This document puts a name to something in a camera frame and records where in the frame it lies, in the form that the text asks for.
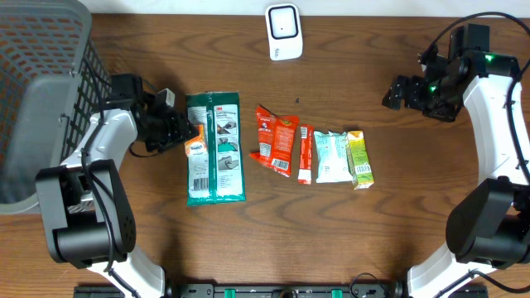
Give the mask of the orange snack box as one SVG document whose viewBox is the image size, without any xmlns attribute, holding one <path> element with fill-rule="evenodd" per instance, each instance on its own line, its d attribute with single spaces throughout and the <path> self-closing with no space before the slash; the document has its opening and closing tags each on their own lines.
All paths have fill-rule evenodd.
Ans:
<svg viewBox="0 0 530 298">
<path fill-rule="evenodd" d="M 188 157 L 202 155 L 207 152 L 205 126 L 203 124 L 198 124 L 195 127 L 199 134 L 185 142 L 185 153 Z"/>
</svg>

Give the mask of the green snack bag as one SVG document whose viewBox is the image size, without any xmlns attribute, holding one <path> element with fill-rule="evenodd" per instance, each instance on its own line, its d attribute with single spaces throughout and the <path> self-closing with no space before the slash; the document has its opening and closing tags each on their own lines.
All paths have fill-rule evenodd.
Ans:
<svg viewBox="0 0 530 298">
<path fill-rule="evenodd" d="M 186 97 L 187 116 L 205 126 L 207 152 L 188 157 L 187 204 L 201 206 L 246 200 L 239 95 L 209 92 Z"/>
</svg>

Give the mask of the green yellow juice carton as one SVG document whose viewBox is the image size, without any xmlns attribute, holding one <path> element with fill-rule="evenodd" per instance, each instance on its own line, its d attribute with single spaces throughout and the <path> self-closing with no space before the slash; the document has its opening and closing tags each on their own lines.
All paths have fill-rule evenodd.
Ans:
<svg viewBox="0 0 530 298">
<path fill-rule="evenodd" d="M 373 185 L 374 178 L 362 131 L 347 132 L 347 153 L 354 189 L 368 189 Z"/>
</svg>

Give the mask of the red chips bag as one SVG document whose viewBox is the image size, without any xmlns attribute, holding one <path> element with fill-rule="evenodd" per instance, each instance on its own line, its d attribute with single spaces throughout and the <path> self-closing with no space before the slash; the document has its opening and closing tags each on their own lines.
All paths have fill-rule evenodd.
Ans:
<svg viewBox="0 0 530 298">
<path fill-rule="evenodd" d="M 256 109 L 256 118 L 259 149 L 249 156 L 260 165 L 289 177 L 292 174 L 292 149 L 299 117 L 277 116 L 260 105 Z"/>
</svg>

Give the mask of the light blue snack packet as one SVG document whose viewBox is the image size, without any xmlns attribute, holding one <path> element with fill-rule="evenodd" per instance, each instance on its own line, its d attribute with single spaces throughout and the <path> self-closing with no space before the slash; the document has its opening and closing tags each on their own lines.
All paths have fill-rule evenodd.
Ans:
<svg viewBox="0 0 530 298">
<path fill-rule="evenodd" d="M 346 133 L 314 132 L 318 157 L 317 183 L 351 182 Z"/>
</svg>

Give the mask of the red snack stick packet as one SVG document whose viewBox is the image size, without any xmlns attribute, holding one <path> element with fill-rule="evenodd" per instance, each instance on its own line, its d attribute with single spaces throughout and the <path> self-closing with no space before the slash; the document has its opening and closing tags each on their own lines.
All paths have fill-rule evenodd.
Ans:
<svg viewBox="0 0 530 298">
<path fill-rule="evenodd" d="M 310 185 L 312 182 L 311 178 L 311 165 L 312 165 L 312 138 L 314 128 L 308 124 L 301 125 L 301 153 L 300 153 L 300 165 L 298 172 L 298 183 L 302 185 Z"/>
</svg>

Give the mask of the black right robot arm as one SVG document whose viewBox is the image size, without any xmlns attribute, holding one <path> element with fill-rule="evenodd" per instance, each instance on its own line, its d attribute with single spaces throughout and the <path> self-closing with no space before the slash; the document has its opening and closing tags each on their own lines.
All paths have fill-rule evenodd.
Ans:
<svg viewBox="0 0 530 298">
<path fill-rule="evenodd" d="M 462 295 L 465 286 L 529 261 L 529 139 L 521 104 L 524 67 L 493 53 L 489 28 L 455 22 L 447 55 L 431 44 L 419 56 L 422 76 L 398 76 L 383 105 L 453 122 L 470 115 L 478 184 L 451 212 L 445 242 L 397 281 L 392 297 Z"/>
</svg>

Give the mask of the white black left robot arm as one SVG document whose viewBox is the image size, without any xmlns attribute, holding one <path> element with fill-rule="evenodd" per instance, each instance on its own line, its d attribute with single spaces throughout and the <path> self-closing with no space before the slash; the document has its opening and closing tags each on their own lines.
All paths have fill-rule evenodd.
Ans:
<svg viewBox="0 0 530 298">
<path fill-rule="evenodd" d="M 118 170 L 134 142 L 158 155 L 198 131 L 176 109 L 170 89 L 149 93 L 135 74 L 89 77 L 97 110 L 88 131 L 59 166 L 36 176 L 49 254 L 55 262 L 103 276 L 126 297 L 174 297 L 165 269 L 136 244 L 135 218 Z"/>
</svg>

